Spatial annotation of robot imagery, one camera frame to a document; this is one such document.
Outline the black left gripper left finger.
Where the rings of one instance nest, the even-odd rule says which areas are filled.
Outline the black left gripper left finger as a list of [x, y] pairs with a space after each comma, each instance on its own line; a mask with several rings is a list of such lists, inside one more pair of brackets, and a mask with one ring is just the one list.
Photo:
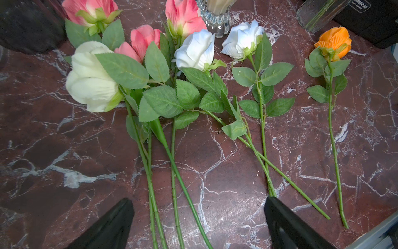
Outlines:
[[69, 249], [125, 249], [134, 217], [133, 203], [123, 198], [73, 241]]

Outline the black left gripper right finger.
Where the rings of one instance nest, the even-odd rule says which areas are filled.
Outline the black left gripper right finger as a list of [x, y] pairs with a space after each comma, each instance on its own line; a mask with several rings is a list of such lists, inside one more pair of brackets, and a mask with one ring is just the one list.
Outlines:
[[268, 197], [264, 213], [274, 249], [334, 249], [276, 197]]

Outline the orange rose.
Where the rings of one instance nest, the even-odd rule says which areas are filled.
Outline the orange rose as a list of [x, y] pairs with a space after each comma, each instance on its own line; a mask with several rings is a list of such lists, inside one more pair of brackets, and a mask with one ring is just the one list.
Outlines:
[[307, 92], [315, 101], [328, 105], [328, 127], [338, 189], [339, 212], [343, 226], [348, 229], [349, 226], [344, 214], [343, 192], [333, 133], [332, 112], [337, 95], [342, 92], [348, 84], [344, 72], [350, 64], [350, 60], [343, 60], [342, 57], [346, 56], [351, 50], [349, 32], [344, 27], [332, 28], [319, 37], [314, 47], [315, 49], [310, 53], [309, 58], [305, 59], [305, 69], [308, 75], [313, 78], [322, 77], [325, 81], [325, 85], [308, 87]]

